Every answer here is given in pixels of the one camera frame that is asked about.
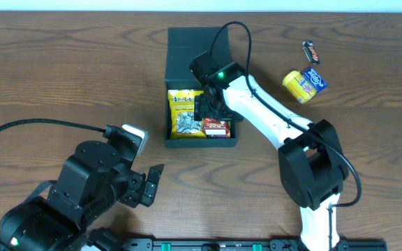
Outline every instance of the black mount bracket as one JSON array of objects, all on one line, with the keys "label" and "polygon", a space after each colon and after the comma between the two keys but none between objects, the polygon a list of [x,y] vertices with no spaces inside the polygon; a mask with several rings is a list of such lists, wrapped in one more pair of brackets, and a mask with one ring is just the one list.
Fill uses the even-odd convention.
[{"label": "black mount bracket", "polygon": [[[109,229],[93,230],[87,245],[104,251],[308,251],[299,239],[276,238],[270,241],[153,241],[131,238],[120,241]],[[347,241],[341,239],[333,251],[387,251],[384,241]]]}]

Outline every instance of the black storage bin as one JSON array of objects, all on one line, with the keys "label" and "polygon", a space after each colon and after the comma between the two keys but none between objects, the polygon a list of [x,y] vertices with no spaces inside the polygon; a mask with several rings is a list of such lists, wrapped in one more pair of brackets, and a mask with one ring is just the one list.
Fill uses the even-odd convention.
[{"label": "black storage bin", "polygon": [[[233,147],[237,144],[237,124],[230,123],[230,138],[217,139],[170,139],[172,117],[168,102],[168,90],[201,90],[200,83],[188,69],[191,61],[199,54],[210,50],[212,40],[219,27],[169,28],[167,65],[165,67],[165,147]],[[232,62],[229,49],[228,29],[224,29],[217,38],[213,52],[215,60],[221,66]]]}]

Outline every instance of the wooden table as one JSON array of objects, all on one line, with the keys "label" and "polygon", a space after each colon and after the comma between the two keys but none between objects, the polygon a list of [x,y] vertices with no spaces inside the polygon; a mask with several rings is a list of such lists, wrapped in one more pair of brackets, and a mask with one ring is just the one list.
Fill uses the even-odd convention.
[{"label": "wooden table", "polygon": [[[167,28],[245,21],[253,32],[251,74],[310,120],[326,118],[361,176],[364,195],[338,210],[346,238],[383,238],[402,250],[402,15],[333,13],[0,13],[0,125],[45,117],[103,127],[131,123],[151,138],[133,169],[165,163],[151,208],[116,204],[92,227],[122,237],[298,236],[299,208],[281,186],[274,147],[248,121],[231,149],[165,149]],[[281,86],[308,61],[310,39],[329,88],[300,105]],[[232,54],[247,38],[232,27]],[[0,134],[0,219],[97,132],[24,125]],[[345,182],[341,201],[355,195]]]}]

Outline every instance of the snack package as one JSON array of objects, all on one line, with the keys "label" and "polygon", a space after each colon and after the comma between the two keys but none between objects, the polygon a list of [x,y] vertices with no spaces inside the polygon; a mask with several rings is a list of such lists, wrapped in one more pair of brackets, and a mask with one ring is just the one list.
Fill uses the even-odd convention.
[{"label": "snack package", "polygon": [[208,138],[230,137],[229,122],[217,121],[213,118],[205,118],[202,131]]},{"label": "snack package", "polygon": [[318,72],[316,72],[314,69],[311,67],[306,69],[302,75],[310,82],[313,84],[316,90],[318,90],[318,93],[323,91],[328,87],[328,84],[326,81],[323,79],[322,76],[319,75]]},{"label": "snack package", "polygon": [[206,139],[202,132],[202,121],[194,120],[195,96],[202,94],[196,90],[169,90],[168,101],[172,113],[170,139]]},{"label": "snack package", "polygon": [[319,56],[316,50],[314,49],[314,45],[312,41],[304,41],[304,51],[308,61],[312,64],[319,64]]}]

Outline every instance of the red snack package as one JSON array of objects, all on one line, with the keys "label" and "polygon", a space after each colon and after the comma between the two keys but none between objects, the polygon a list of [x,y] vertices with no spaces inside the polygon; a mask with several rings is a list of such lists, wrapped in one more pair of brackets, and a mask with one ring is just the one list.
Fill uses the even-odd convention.
[{"label": "red snack package", "polygon": [[217,121],[212,118],[205,118],[202,126],[202,132],[208,138],[230,137],[230,127],[228,122]]}]

